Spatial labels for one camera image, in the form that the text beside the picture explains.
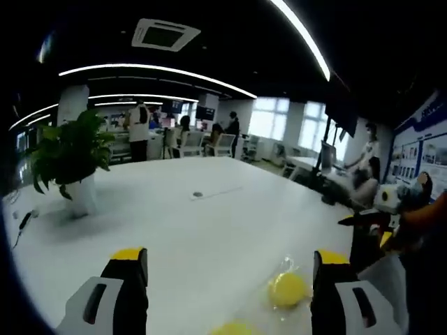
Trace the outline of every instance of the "white table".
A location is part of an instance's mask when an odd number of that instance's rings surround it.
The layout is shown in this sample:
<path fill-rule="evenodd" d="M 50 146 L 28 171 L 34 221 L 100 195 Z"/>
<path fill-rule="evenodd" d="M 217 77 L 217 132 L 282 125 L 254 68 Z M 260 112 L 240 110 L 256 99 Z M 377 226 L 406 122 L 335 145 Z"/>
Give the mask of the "white table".
<path fill-rule="evenodd" d="M 286 165 L 284 166 L 284 168 L 286 168 L 287 164 L 295 166 L 289 177 L 290 180 L 295 180 L 300 169 L 304 169 L 306 171 L 312 171 L 312 169 L 316 166 L 317 161 L 318 159 L 312 157 L 287 156 Z"/>
<path fill-rule="evenodd" d="M 230 319 L 284 256 L 312 281 L 318 248 L 348 256 L 352 230 L 337 224 L 347 208 L 321 202 L 297 183 L 232 158 L 183 158 L 130 163 L 95 175 L 98 213 L 65 219 L 55 188 L 30 186 L 6 207 L 9 238 L 37 207 L 13 252 L 30 297 L 50 326 L 67 299 L 99 276 L 121 248 L 148 250 L 151 335 L 207 334 Z M 204 196 L 192 200 L 191 194 Z"/>

